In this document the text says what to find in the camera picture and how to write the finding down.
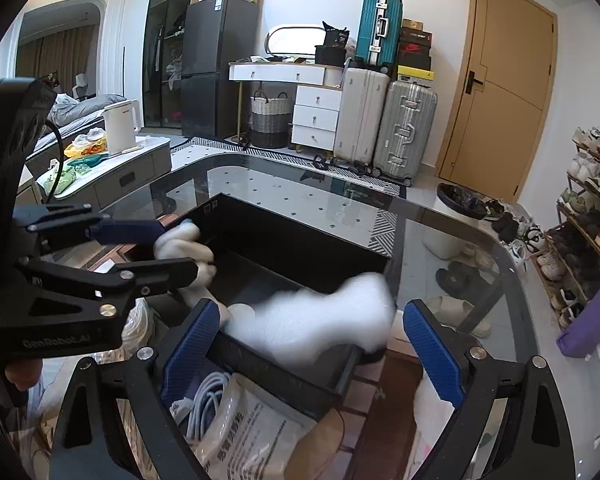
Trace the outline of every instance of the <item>gray bedding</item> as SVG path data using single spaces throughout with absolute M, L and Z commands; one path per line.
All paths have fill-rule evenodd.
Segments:
M 125 98 L 122 95 L 115 94 L 99 95 L 82 102 L 63 94 L 56 100 L 56 103 L 49 112 L 48 118 L 58 128 L 62 128 L 81 117 L 102 110 L 105 106 L 121 101 L 125 101 Z

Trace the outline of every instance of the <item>drawer handle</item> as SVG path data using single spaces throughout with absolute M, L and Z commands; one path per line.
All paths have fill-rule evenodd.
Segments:
M 136 179 L 136 174 L 132 171 L 125 176 L 120 177 L 120 187 L 125 187 L 131 184 Z

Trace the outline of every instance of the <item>black refrigerator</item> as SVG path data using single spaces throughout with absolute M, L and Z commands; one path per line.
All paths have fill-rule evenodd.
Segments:
M 237 133 L 238 83 L 229 81 L 229 63 L 254 54 L 257 26 L 258 6 L 253 2 L 203 0 L 187 8 L 183 136 L 224 139 Z

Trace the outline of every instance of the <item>wooden door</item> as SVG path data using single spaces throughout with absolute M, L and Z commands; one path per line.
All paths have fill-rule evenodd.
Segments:
M 549 105 L 555 25 L 555 15 L 531 0 L 475 0 L 469 60 L 440 177 L 514 199 Z

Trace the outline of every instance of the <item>silver suitcase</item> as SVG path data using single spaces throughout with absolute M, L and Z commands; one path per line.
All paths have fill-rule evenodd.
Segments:
M 373 176 L 385 174 L 411 185 L 427 147 L 438 104 L 430 88 L 397 81 L 389 86 L 378 133 Z
M 389 81 L 385 74 L 371 70 L 347 70 L 333 149 L 336 158 L 371 164 Z

